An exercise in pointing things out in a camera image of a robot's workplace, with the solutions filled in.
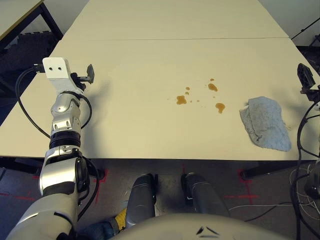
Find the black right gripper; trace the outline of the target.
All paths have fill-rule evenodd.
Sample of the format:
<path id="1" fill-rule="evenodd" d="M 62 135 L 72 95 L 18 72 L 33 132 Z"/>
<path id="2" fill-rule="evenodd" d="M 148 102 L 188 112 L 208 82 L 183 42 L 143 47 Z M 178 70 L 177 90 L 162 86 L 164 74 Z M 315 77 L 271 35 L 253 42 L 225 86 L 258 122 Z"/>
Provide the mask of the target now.
<path id="1" fill-rule="evenodd" d="M 303 63 L 299 63 L 297 67 L 297 76 L 300 80 L 302 88 L 300 93 L 302 95 L 306 95 L 307 99 L 310 102 L 319 102 L 320 101 L 320 90 L 319 89 L 311 89 L 315 85 L 315 81 L 313 78 L 313 74 L 311 70 L 304 65 Z"/>

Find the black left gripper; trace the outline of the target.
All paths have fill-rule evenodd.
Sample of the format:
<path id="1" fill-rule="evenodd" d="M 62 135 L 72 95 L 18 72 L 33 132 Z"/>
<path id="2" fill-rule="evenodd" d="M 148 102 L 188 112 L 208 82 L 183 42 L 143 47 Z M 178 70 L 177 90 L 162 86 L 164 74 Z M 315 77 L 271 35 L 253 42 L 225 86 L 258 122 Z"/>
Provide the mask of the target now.
<path id="1" fill-rule="evenodd" d="M 76 72 L 73 72 L 70 74 L 72 81 L 74 82 L 76 87 L 79 89 L 86 88 L 86 85 L 84 84 L 84 82 L 89 82 L 90 84 L 92 84 L 94 82 L 95 72 L 94 72 L 94 68 L 93 68 L 92 64 L 90 64 L 87 67 L 86 72 L 87 72 L 87 76 L 78 76 L 78 74 Z"/>

